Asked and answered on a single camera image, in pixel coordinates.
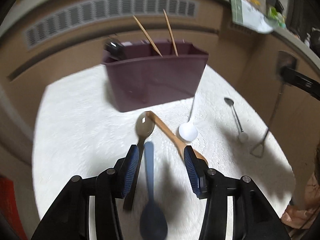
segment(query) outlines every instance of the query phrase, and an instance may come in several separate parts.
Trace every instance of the spoon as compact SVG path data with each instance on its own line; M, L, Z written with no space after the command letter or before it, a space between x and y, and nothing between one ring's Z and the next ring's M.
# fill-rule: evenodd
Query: spoon
M186 140L187 142L192 142L198 136L198 131L195 125L193 124L193 109L196 103L196 95L193 98L192 110L191 115L188 122L185 122L179 126L179 134L182 139Z
M184 148L187 145L183 141L181 141L177 136L175 136L173 132L170 131L170 129L165 125L165 123L162 122L162 120L154 112L148 111L147 116L149 116L149 118L153 120L155 124L164 132L164 134L174 143L174 145L178 149L180 157L182 158L182 160L184 160L183 152ZM203 157L195 149L193 151L195 152L198 159L203 159L208 165L208 162L205 157Z
M153 143L144 144L144 158L149 200L140 217L140 234L144 240L164 240L168 234L165 216L153 198Z
M242 126L241 126L241 123L240 123L240 120L238 118L238 115L237 115L237 112L236 112L236 109L234 107L234 101L231 99L231 98L224 98L224 101L230 106L233 108L233 111L235 111L235 114L236 114L236 118L237 118L237 121L238 121L238 125L240 127L240 134L238 136L239 138L239 141L241 143L245 143L248 139L249 139L249 136L246 132L243 131L242 129Z
M155 123L147 117L147 112L143 112L137 119L136 122L136 133L139 136L139 141L137 143L138 149L139 149L139 160L136 172L133 177L132 185L130 192L127 194L127 196L124 199L123 203L123 209L127 211L132 210L133 200L134 200L134 193L136 190L137 180L138 180L138 174L141 164L141 158L142 158L142 152L143 152L143 144L144 141L150 136L150 134L153 132L153 129L155 127Z

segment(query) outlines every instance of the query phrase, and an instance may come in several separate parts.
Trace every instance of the wooden handle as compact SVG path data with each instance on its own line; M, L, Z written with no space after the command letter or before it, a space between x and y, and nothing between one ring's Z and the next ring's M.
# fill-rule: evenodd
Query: wooden handle
M171 41L172 41L172 44L173 44L174 52L176 53L176 56L178 57L178 51L177 51L176 43L174 42L172 30L171 30L170 23L169 23L169 19L168 19L168 17L167 17L167 14L166 14L166 12L165 12L165 9L163 9L163 13L164 13L164 17L165 17L165 20L166 20L166 22L167 22L167 26L168 26L168 29L169 29L169 33L170 33Z
M151 43L153 49L158 52L158 54L162 57L159 49L157 48L157 46L155 45L155 43L153 42L153 40L151 39L151 37L149 36L149 34L147 33L147 31L144 29L144 27L141 25L141 23L138 21L138 19L133 15L133 18L136 20L137 24L139 25L140 29L143 31L144 35L147 37L148 41Z
M164 134L174 143L174 145L178 148L178 152L182 160L184 160L183 157L183 150L187 146L183 141L181 141L177 136L173 134L173 132L165 125L164 122L152 111L147 111L147 116L155 122L155 124L164 132ZM202 154L197 152L195 149L193 150L199 159L203 159L207 165L208 161L205 157L203 157Z

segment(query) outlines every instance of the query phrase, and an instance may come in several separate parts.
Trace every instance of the red fabric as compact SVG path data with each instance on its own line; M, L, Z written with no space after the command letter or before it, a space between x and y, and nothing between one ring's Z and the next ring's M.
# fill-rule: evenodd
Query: red fabric
M0 178L0 211L21 240L28 240L19 218L13 182Z

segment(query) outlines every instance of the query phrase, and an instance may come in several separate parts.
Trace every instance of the blue spoon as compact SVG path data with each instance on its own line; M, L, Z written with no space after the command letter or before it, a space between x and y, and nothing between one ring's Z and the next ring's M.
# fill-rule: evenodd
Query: blue spoon
M144 144L149 201L140 217L140 234L144 240L164 240L168 234L165 216L153 198L153 143Z

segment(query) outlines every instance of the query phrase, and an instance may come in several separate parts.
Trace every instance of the white bottle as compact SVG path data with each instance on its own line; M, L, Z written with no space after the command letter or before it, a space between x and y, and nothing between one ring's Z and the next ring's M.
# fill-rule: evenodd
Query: white bottle
M310 48L310 34L309 34L309 33L307 33L307 37L306 37L306 39L304 40L304 44L306 44L306 46L307 46L308 48Z

